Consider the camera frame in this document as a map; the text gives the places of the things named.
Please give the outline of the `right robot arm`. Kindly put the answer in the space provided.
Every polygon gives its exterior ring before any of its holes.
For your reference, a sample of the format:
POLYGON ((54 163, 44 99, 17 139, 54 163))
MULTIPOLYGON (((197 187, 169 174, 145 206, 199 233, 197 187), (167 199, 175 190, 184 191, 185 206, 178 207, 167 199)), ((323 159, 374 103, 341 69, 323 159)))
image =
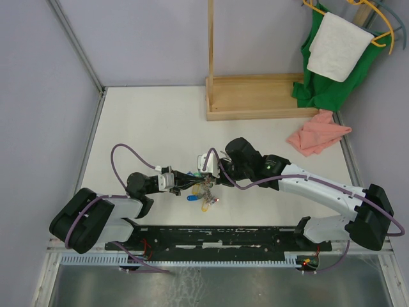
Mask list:
POLYGON ((293 234, 298 249, 308 250, 333 240, 351 240, 373 251, 382 249, 394 215, 382 187, 371 184, 364 189, 325 180, 278 155, 261 155, 244 138, 230 141, 226 153, 228 156, 219 162, 220 184, 234 186, 239 180, 250 180, 256 186, 296 194, 337 213, 303 217, 293 234))

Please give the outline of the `metal keyring organizer blue handle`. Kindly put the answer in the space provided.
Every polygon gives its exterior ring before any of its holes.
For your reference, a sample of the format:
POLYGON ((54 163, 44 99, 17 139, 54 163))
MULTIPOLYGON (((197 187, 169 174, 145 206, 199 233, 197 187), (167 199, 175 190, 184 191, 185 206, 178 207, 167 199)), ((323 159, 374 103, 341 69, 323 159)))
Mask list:
MULTIPOLYGON (((191 171, 187 173, 188 175, 194 175, 191 171)), ((202 201, 201 211, 207 212, 208 209, 214 204, 219 201, 212 194, 212 187, 213 187, 214 180, 209 184, 195 184, 192 186, 191 193, 187 196, 187 201, 202 201)))

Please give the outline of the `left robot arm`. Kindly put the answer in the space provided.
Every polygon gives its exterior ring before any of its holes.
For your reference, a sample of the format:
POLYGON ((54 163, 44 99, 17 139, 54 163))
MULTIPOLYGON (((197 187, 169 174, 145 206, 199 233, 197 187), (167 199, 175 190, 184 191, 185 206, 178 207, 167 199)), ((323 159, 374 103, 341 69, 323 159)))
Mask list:
POLYGON ((97 243, 111 241, 135 249, 141 243, 141 233, 129 220, 148 214, 153 205, 148 196, 166 192, 179 196, 204 179, 166 168, 165 173, 150 177, 139 172, 130 174, 124 195, 103 195, 82 188, 51 221, 49 231, 64 242, 66 249, 79 254, 87 253, 97 243))

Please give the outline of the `key with green tag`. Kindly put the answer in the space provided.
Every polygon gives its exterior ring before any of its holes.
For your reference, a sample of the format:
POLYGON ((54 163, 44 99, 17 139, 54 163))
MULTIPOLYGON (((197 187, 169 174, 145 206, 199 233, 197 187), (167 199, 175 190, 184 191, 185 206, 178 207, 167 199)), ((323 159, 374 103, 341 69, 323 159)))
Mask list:
POLYGON ((212 182, 212 178, 208 173, 196 172, 190 181, 195 184, 209 184, 212 182))

